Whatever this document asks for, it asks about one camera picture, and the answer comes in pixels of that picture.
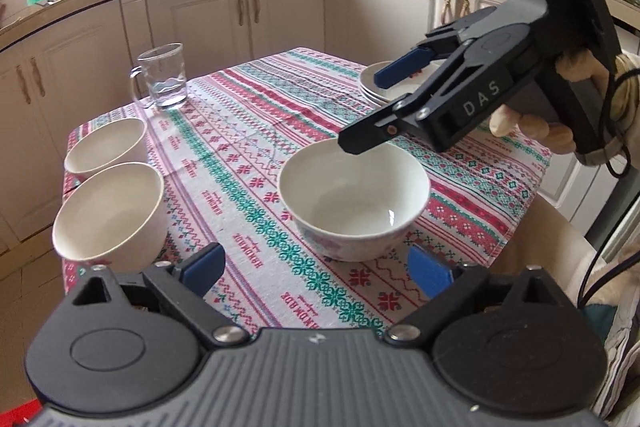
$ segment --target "blue gripper pad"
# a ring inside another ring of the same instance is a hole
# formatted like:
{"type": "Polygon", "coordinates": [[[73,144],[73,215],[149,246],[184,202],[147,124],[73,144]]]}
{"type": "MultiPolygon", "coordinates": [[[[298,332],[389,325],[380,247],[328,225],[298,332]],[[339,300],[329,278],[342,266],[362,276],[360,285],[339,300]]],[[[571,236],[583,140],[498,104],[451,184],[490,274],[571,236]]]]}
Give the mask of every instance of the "blue gripper pad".
{"type": "Polygon", "coordinates": [[[175,266],[174,277],[199,297],[204,297],[225,271],[225,249],[210,243],[175,266]]]}
{"type": "Polygon", "coordinates": [[[409,276],[430,299],[446,290],[460,272],[458,266],[415,245],[409,250],[407,264],[409,276]]]}
{"type": "Polygon", "coordinates": [[[414,48],[373,74],[373,83],[381,89],[395,86],[401,80],[428,66],[436,53],[430,48],[414,48]]]}

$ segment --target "cabinet handle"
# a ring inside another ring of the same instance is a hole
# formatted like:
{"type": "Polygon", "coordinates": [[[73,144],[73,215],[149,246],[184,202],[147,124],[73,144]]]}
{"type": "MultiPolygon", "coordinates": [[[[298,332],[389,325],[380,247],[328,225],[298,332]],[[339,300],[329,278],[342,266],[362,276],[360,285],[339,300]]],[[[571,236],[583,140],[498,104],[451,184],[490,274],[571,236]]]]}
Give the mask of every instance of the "cabinet handle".
{"type": "Polygon", "coordinates": [[[18,80],[20,81],[20,89],[22,90],[24,101],[27,104],[30,104],[31,97],[29,96],[29,88],[27,87],[27,81],[24,79],[24,74],[22,73],[22,67],[20,64],[15,67],[15,73],[18,75],[18,80]]]}
{"type": "Polygon", "coordinates": [[[460,17],[466,17],[471,13],[471,4],[469,0],[462,1],[462,8],[460,9],[460,17]]]}
{"type": "Polygon", "coordinates": [[[44,85],[42,83],[42,76],[40,74],[40,70],[38,69],[38,63],[36,62],[35,57],[31,57],[31,69],[33,69],[33,77],[36,80],[36,85],[38,86],[38,90],[40,90],[40,96],[44,98],[47,92],[44,90],[44,85]]]}
{"type": "Polygon", "coordinates": [[[238,0],[238,25],[244,24],[244,11],[242,10],[242,0],[238,0]]]}
{"type": "Polygon", "coordinates": [[[442,15],[440,16],[440,24],[443,25],[447,21],[447,11],[451,13],[453,19],[453,13],[451,12],[451,0],[444,0],[444,6],[442,7],[442,15]]]}
{"type": "Polygon", "coordinates": [[[254,22],[260,22],[260,0],[254,0],[254,22]]]}

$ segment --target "clear glass cup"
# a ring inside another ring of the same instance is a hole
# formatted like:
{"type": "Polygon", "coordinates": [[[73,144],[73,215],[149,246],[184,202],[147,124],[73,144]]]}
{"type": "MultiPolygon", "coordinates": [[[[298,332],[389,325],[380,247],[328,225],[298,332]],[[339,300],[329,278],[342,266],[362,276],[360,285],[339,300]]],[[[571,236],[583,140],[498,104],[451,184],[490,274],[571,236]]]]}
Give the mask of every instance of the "clear glass cup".
{"type": "Polygon", "coordinates": [[[184,72],[182,44],[166,44],[144,52],[138,57],[139,66],[131,70],[131,96],[145,109],[156,105],[160,110],[179,107],[187,100],[187,76],[184,72]],[[144,98],[138,83],[142,75],[148,97],[144,98]]]}

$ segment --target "mug handle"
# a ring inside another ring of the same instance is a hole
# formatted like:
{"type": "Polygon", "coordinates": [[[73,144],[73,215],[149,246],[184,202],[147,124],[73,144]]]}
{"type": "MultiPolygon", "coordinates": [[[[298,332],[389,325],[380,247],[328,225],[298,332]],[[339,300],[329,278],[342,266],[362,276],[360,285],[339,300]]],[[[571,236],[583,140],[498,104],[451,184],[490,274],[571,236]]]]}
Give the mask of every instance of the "mug handle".
{"type": "Polygon", "coordinates": [[[142,92],[140,91],[140,84],[138,83],[138,75],[142,73],[142,68],[140,66],[136,66],[131,70],[131,74],[129,75],[129,89],[131,91],[131,98],[134,102],[136,102],[143,109],[148,109],[152,105],[154,105],[153,100],[148,104],[144,104],[141,102],[140,98],[142,98],[142,92]]]}

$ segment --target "patterned tablecloth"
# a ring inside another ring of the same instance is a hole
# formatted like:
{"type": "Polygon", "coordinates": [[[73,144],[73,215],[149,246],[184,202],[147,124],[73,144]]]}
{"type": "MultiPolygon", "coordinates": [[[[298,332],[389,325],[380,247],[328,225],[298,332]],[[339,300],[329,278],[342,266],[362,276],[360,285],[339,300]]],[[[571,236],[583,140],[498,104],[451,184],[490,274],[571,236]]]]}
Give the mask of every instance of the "patterned tablecloth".
{"type": "MultiPolygon", "coordinates": [[[[221,243],[226,271],[205,299],[252,333],[264,326],[382,329],[425,302],[407,274],[409,246],[490,265],[550,155],[522,135],[497,139],[486,127],[442,155],[399,137],[394,142],[420,160],[433,189],[415,227],[401,246],[368,263],[315,255],[280,200],[277,175],[295,151],[336,136],[369,110],[356,87],[363,68],[299,48],[192,80],[181,109],[114,110],[78,128],[68,145],[112,120],[148,121],[149,162],[164,174],[171,222],[161,256],[183,259],[221,243]]],[[[65,177],[65,196],[75,184],[65,177]]],[[[64,263],[63,270],[68,289],[82,269],[64,263]]]]}

